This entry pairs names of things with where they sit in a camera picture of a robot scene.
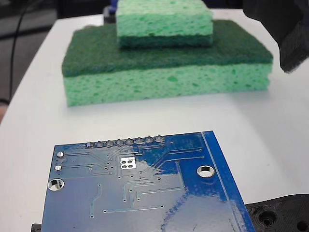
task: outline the large sponge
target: large sponge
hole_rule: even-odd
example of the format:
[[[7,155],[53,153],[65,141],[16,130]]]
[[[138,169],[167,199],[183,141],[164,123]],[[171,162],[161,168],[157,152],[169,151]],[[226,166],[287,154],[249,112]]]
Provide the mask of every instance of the large sponge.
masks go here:
[[[209,46],[212,12],[202,0],[121,0],[120,47]]]
[[[115,24],[74,33],[63,61],[68,106],[265,90],[271,53],[232,21],[214,21],[213,46],[119,50]]]

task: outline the stacked sponges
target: stacked sponges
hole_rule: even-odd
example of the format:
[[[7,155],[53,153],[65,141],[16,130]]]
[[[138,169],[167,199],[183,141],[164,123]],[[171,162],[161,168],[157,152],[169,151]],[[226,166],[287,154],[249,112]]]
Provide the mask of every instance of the stacked sponges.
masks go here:
[[[125,48],[208,46],[212,12],[201,0],[121,0],[117,36]]]
[[[194,17],[186,23],[183,19],[189,20],[187,15],[196,12],[193,10],[196,7],[192,7],[181,17],[189,3],[203,10],[198,11],[200,18]],[[147,8],[147,4],[177,7],[161,15],[163,11],[155,14],[154,8]],[[131,14],[128,9],[134,6],[139,10]],[[182,23],[177,24],[171,15],[177,15]],[[177,26],[165,24],[164,20],[158,25],[159,18],[165,16]],[[260,42],[234,22],[212,22],[211,12],[201,0],[120,0],[117,26],[110,24],[75,32],[62,71],[67,104],[73,106],[264,90],[269,84],[267,75],[271,66],[272,55]]]

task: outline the mounting hole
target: mounting hole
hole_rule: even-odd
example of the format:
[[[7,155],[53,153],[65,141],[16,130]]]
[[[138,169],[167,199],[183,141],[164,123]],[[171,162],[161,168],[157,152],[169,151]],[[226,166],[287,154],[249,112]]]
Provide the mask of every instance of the mounting hole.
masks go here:
[[[59,191],[64,187],[64,181],[61,179],[52,179],[48,182],[47,187],[51,191]]]
[[[259,220],[264,226],[268,227],[275,224],[277,216],[274,212],[267,210],[259,215]]]
[[[308,223],[305,222],[305,221],[300,221],[300,222],[297,224],[297,229],[298,229],[299,231],[304,232],[304,231],[307,231],[308,228],[309,228]]]
[[[199,166],[197,169],[197,174],[203,178],[212,177],[214,173],[214,168],[208,165]]]

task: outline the table surface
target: table surface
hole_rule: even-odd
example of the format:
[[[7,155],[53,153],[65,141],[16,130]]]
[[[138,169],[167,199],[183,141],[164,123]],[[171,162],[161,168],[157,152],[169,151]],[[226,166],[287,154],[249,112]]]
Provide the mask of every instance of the table surface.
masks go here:
[[[309,60],[291,75],[277,44],[241,10],[214,10],[274,55],[268,91],[68,108],[61,64],[75,30],[102,15],[58,20],[28,68],[0,125],[0,231],[41,223],[54,145],[213,130],[245,203],[309,193]]]

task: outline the sponge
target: sponge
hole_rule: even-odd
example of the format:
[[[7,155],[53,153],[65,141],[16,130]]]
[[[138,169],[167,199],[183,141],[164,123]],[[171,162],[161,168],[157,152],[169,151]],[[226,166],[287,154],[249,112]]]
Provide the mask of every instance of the sponge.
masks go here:
[[[212,43],[212,12],[202,0],[121,0],[116,18],[121,48]]]
[[[272,54],[232,21],[211,47],[119,50],[115,24],[74,33],[62,65],[68,106],[265,90]]]

